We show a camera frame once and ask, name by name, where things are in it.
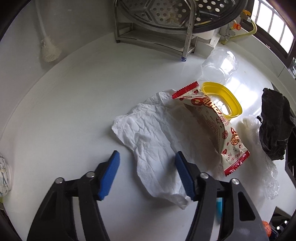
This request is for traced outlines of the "perforated steel steamer tray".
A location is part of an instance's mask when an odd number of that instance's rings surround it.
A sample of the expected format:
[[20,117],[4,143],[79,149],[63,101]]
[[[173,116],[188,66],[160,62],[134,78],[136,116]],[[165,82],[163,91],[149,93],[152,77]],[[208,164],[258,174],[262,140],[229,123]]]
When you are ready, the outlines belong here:
[[153,31],[183,34],[193,14],[193,33],[218,29],[237,18],[247,1],[117,1],[115,4],[133,23]]

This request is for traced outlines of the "red white snack wrapper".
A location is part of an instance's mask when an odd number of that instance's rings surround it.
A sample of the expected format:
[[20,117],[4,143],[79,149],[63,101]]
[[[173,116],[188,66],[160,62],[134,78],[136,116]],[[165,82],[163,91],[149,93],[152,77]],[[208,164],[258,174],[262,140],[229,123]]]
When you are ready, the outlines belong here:
[[221,156],[225,176],[232,174],[249,157],[248,149],[230,121],[212,99],[201,90],[198,82],[195,81],[183,87],[171,97],[182,102],[206,125],[210,134],[214,135],[213,145]]

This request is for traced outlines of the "black cloth rag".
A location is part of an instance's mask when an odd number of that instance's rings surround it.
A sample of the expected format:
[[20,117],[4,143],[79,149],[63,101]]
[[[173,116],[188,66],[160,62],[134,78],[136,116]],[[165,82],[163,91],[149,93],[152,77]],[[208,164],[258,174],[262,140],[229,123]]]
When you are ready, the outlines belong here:
[[295,128],[290,103],[280,92],[269,88],[263,89],[261,100],[259,139],[262,149],[271,160],[282,160],[292,129]]

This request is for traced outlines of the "steel dish rack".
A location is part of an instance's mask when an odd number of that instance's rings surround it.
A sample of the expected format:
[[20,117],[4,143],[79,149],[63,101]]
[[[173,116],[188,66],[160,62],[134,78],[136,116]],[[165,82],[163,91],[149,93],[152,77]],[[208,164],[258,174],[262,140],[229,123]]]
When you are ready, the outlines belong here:
[[190,23],[187,31],[183,34],[172,34],[167,31],[153,31],[143,28],[130,21],[117,7],[114,1],[115,32],[114,37],[117,43],[128,43],[169,52],[180,57],[185,62],[187,56],[194,52],[196,38],[193,35],[193,14],[191,8]]

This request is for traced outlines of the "gas valve with orange knob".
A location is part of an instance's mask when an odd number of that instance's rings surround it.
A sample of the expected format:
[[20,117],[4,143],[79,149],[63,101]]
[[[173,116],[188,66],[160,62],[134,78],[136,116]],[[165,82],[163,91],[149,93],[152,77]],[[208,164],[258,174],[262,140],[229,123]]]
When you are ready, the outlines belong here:
[[220,34],[220,42],[227,42],[231,37],[235,36],[235,30],[240,30],[241,25],[237,23],[236,20],[233,20],[223,27],[220,28],[219,34]]

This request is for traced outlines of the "patterned ceramic bowl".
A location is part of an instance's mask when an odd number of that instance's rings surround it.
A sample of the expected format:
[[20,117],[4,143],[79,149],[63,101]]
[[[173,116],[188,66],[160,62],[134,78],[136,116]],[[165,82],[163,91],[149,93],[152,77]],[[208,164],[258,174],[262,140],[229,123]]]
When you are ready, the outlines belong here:
[[1,198],[11,191],[13,179],[10,166],[6,163],[3,155],[0,155],[0,195]]

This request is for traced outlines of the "clear plastic jar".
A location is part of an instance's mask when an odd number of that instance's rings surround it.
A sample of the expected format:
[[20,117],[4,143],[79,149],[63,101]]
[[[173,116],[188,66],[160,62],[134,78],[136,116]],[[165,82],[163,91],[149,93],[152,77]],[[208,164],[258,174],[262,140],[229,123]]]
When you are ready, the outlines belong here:
[[237,71],[238,65],[233,52],[223,47],[215,48],[201,64],[201,80],[225,85]]

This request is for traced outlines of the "barred window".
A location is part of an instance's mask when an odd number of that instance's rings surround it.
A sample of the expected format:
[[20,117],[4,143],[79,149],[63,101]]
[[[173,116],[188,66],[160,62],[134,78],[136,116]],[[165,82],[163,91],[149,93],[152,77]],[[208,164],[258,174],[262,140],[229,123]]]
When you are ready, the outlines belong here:
[[251,19],[280,44],[286,53],[290,52],[294,36],[279,13],[267,1],[254,0]]

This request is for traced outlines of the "white paper napkin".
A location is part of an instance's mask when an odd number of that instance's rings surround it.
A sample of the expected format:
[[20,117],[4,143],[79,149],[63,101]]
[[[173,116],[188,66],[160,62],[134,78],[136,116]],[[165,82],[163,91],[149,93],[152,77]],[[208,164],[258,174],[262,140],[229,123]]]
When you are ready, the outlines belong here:
[[181,209],[190,202],[174,164],[175,154],[213,173],[219,159],[208,134],[195,116],[172,99],[174,90],[161,91],[115,118],[112,130],[132,150],[137,175],[152,197]]

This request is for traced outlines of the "blue silicone basting brush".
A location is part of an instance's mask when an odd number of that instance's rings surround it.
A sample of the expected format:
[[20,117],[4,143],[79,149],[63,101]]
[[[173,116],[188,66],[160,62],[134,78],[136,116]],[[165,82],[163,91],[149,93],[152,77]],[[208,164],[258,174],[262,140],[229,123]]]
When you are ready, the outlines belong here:
[[218,223],[221,222],[222,210],[223,210],[223,198],[219,197],[216,199],[216,218]]

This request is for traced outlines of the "clear plastic bag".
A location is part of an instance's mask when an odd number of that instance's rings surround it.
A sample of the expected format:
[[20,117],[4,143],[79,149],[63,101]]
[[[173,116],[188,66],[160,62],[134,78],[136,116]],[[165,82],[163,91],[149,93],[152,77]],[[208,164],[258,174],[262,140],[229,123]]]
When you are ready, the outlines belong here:
[[278,169],[262,148],[260,126],[261,122],[252,115],[244,117],[237,124],[242,142],[250,152],[251,170],[255,173],[257,186],[267,200],[274,200],[280,189]]

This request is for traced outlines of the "white bottle brush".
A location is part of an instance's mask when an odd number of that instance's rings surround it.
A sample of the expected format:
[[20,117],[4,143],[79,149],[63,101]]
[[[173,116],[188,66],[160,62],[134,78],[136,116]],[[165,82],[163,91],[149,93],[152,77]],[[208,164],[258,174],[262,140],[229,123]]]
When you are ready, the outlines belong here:
[[47,35],[42,15],[40,12],[40,1],[35,1],[37,17],[41,29],[43,39],[41,40],[41,56],[46,63],[54,62],[61,56],[61,49],[53,43],[51,38]]

